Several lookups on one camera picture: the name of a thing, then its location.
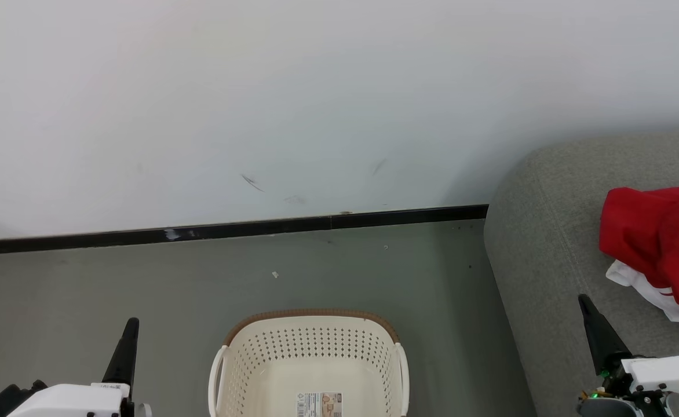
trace white cloth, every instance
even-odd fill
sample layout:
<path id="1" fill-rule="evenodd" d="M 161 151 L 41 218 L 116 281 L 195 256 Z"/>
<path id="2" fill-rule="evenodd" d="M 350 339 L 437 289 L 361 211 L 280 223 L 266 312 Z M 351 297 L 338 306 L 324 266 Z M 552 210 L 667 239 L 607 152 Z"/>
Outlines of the white cloth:
<path id="1" fill-rule="evenodd" d="M 671 288 L 654 288 L 646 275 L 620 261 L 615 261 L 607 269 L 605 276 L 623 287 L 633 287 L 651 304 L 662 309 L 671 321 L 679 322 L 679 304 L 671 294 Z"/>

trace white wall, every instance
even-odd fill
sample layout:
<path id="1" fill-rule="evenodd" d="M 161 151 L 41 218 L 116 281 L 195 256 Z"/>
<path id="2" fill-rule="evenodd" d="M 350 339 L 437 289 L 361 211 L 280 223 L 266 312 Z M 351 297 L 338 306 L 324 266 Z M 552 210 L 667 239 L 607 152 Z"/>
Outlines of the white wall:
<path id="1" fill-rule="evenodd" d="M 671 127 L 679 0 L 0 0 L 0 238 L 486 203 Z"/>

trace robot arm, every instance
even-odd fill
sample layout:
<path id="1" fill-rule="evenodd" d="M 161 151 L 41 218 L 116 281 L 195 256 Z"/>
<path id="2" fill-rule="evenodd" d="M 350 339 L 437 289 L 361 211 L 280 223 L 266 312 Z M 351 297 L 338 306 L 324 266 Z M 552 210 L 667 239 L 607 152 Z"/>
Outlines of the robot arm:
<path id="1" fill-rule="evenodd" d="M 0 417 L 151 417 L 151 407 L 132 400 L 138 319 L 129 319 L 101 383 L 10 385 L 0 393 Z"/>
<path id="2" fill-rule="evenodd" d="M 584 417 L 671 417 L 669 393 L 679 393 L 679 356 L 634 356 L 586 295 L 579 296 L 594 371 L 602 386 L 582 394 Z"/>

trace basket handle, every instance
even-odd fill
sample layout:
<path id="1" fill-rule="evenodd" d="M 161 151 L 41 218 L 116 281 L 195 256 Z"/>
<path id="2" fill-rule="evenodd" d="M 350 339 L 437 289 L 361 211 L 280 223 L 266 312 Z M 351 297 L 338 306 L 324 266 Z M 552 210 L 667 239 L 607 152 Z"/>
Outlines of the basket handle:
<path id="1" fill-rule="evenodd" d="M 224 353 L 228 348 L 229 346 L 221 346 L 215 359 L 213 359 L 213 365 L 210 367 L 210 377 L 208 378 L 208 414 L 210 414 L 210 417 L 218 417 L 216 413 L 216 375 L 218 375 L 218 368 L 221 367 L 221 363 L 224 361 Z"/>
<path id="2" fill-rule="evenodd" d="M 406 362 L 406 352 L 401 343 L 396 343 L 399 353 L 399 366 L 401 367 L 401 417 L 406 417 L 409 411 L 409 363 Z"/>

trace brown basket rim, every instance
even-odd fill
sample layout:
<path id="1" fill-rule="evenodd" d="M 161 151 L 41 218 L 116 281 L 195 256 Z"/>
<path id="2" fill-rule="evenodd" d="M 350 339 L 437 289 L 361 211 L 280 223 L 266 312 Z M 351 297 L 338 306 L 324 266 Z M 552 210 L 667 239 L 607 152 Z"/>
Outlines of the brown basket rim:
<path id="1" fill-rule="evenodd" d="M 247 327 L 256 321 L 269 320 L 269 319 L 284 319 L 285 317 L 300 317 L 300 316 L 339 316 L 339 317 L 355 317 L 356 319 L 371 320 L 383 327 L 385 331 L 388 332 L 393 343 L 399 343 L 399 335 L 397 335 L 396 330 L 393 329 L 392 325 L 378 314 L 373 314 L 370 312 L 364 312 L 359 310 L 348 310 L 348 309 L 293 309 L 293 310 L 278 310 L 273 312 L 263 312 L 260 314 L 250 315 L 246 319 L 235 325 L 226 335 L 224 339 L 225 346 L 231 346 L 231 341 L 236 337 L 236 333 L 239 333 L 242 329 Z"/>

